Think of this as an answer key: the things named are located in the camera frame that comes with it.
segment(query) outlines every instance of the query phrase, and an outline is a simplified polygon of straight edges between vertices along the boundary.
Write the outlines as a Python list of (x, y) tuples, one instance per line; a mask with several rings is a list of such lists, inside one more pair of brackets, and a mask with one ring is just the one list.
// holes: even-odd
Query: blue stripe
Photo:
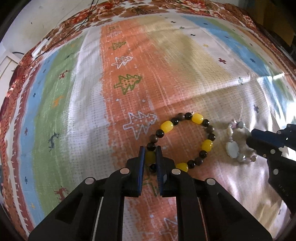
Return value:
[(217, 36), (223, 41), (231, 50), (236, 53), (242, 61), (245, 62), (254, 72), (259, 76), (272, 75), (270, 68), (263, 62), (261, 58), (249, 50), (245, 45), (241, 44), (229, 34), (229, 32), (222, 30), (219, 26), (214, 25), (207, 18), (183, 16), (184, 18), (192, 21), (196, 25), (206, 28), (208, 32)]
[(35, 80), (30, 88), (26, 113), (22, 121), (22, 127), (20, 132), (20, 180), (22, 184), (22, 192), (27, 204), (29, 213), (33, 220), (33, 225), (38, 225), (44, 219), (44, 212), (39, 202), (38, 193), (35, 188), (34, 172), (33, 172), (33, 160), (32, 150), (35, 144), (35, 116), (39, 109), (39, 105), (42, 99), (43, 87), (46, 80), (46, 75), (51, 68), (51, 64), (54, 61), (58, 51), (49, 56), (42, 64), (38, 71)]
[(284, 118), (286, 118), (287, 113), (287, 104), (288, 99), (285, 98), (283, 91), (276, 84), (276, 81), (269, 81), (268, 77), (271, 78), (275, 74), (272, 69), (266, 64), (266, 62), (259, 57), (255, 52), (252, 52), (249, 47), (244, 44), (238, 42), (233, 38), (231, 30), (229, 32), (221, 29), (219, 26), (213, 24), (213, 21), (208, 18), (203, 17), (195, 17), (195, 16), (185, 16), (182, 17), (192, 21), (194, 24), (206, 28), (208, 32), (212, 35), (218, 37), (222, 42), (224, 42), (237, 56), (255, 73), (263, 78), (263, 85), (268, 92), (269, 98), (272, 102), (274, 111), (281, 116), (280, 109), (283, 111)]

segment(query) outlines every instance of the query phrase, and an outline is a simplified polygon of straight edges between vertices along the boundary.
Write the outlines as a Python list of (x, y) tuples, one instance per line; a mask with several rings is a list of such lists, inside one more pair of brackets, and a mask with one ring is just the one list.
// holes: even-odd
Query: pink bead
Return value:
[(232, 129), (235, 129), (237, 127), (237, 123), (234, 121), (229, 122), (229, 126), (231, 126)]

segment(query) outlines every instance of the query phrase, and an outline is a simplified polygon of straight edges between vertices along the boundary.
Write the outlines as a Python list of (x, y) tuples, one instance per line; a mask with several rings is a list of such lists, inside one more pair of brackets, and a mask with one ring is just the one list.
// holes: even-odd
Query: white stripe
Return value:
[(74, 84), (67, 117), (67, 144), (75, 185), (86, 177), (102, 179), (115, 171), (100, 82), (103, 72), (100, 29), (100, 26), (89, 29), (72, 72)]
[(25, 81), (23, 87), (22, 87), (22, 90), (21, 90), (21, 93), (17, 99), (17, 105), (16, 105), (16, 109), (15, 109), (15, 115), (11, 121), (11, 125), (5, 135), (5, 141), (7, 141), (7, 148), (6, 148), (6, 154), (7, 154), (7, 165), (8, 165), (8, 168), (9, 168), (9, 179), (11, 181), (11, 187), (12, 187), (12, 195), (13, 195), (13, 201), (15, 203), (15, 208), (17, 210), (17, 214), (20, 218), (20, 222), (22, 224), (22, 227), (24, 229), (24, 231), (26, 232), (26, 235), (29, 236), (29, 231), (27, 229), (27, 226), (26, 226), (26, 223), (25, 223), (25, 220), (24, 220), (24, 217), (22, 216), (21, 214), (21, 210), (20, 210), (20, 203), (18, 202), (18, 196), (17, 196), (17, 189), (16, 189), (16, 185), (18, 185), (16, 182), (15, 182), (15, 175), (14, 175), (14, 169), (12, 167), (12, 161), (11, 161), (11, 158), (13, 156), (13, 150), (12, 150), (12, 145), (13, 145), (13, 136), (14, 136), (14, 123), (15, 123), (15, 120), (17, 118), (17, 115), (18, 115), (18, 112), (19, 112), (19, 109), (20, 109), (20, 99), (21, 99), (21, 96), (22, 96), (22, 93), (24, 92), (24, 89), (26, 88), (26, 85), (28, 84), (29, 82), (29, 79), (30, 79), (30, 76), (27, 78), (27, 80)]

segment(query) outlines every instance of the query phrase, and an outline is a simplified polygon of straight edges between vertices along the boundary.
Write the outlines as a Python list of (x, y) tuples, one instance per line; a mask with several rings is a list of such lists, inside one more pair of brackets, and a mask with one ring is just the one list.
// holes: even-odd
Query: green stripe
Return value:
[[(73, 75), (84, 37), (77, 38), (59, 50), (46, 75), (42, 99), (34, 120), (33, 171), (35, 187), (45, 215), (51, 212), (60, 202), (61, 196), (55, 194), (54, 191), (58, 191), (61, 186), (69, 191), (74, 189), (68, 147), (65, 140), (68, 106), (74, 84), (73, 81), (70, 81), (70, 78)], [(65, 77), (59, 79), (60, 74), (66, 70), (70, 72), (66, 72)], [(60, 98), (59, 102), (55, 106), (54, 101), (58, 98)], [(58, 139), (53, 138), (54, 148), (49, 151), (51, 143), (48, 143), (48, 141), (54, 135), (54, 132), (60, 135)]]

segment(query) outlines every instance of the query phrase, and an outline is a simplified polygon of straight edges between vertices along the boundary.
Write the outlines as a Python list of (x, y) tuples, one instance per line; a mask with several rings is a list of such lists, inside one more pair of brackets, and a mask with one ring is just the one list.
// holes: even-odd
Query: pastel bead bracelet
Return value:
[(216, 136), (213, 133), (214, 127), (210, 125), (209, 120), (204, 119), (204, 117), (199, 113), (194, 113), (193, 115), (190, 112), (186, 114), (179, 113), (176, 117), (171, 120), (167, 120), (161, 124), (160, 129), (155, 132), (155, 135), (151, 135), (149, 137), (150, 142), (147, 144), (147, 151), (145, 154), (145, 162), (146, 164), (150, 164), (149, 169), (151, 172), (156, 172), (156, 164), (155, 164), (155, 143), (158, 142), (159, 138), (163, 138), (164, 135), (170, 132), (174, 126), (178, 125), (180, 121), (183, 120), (192, 120), (194, 123), (201, 124), (205, 127), (206, 132), (208, 133), (207, 139), (202, 143), (201, 151), (199, 152), (199, 156), (194, 160), (189, 160), (187, 163), (182, 162), (176, 165), (176, 168), (187, 172), (188, 169), (193, 169), (195, 166), (200, 166), (203, 163), (203, 159), (207, 157), (207, 153), (211, 151), (213, 147), (213, 141)]
[(229, 141), (226, 143), (227, 154), (231, 158), (236, 159), (240, 163), (249, 164), (250, 162), (255, 162), (258, 158), (258, 155), (252, 155), (251, 157), (246, 157), (246, 155), (239, 152), (239, 146), (237, 142), (235, 142), (232, 138), (233, 130), (237, 128), (244, 129), (246, 133), (246, 137), (251, 136), (251, 132), (245, 126), (245, 123), (243, 121), (236, 122), (236, 120), (234, 119), (230, 121), (226, 130), (226, 133), (229, 136)]

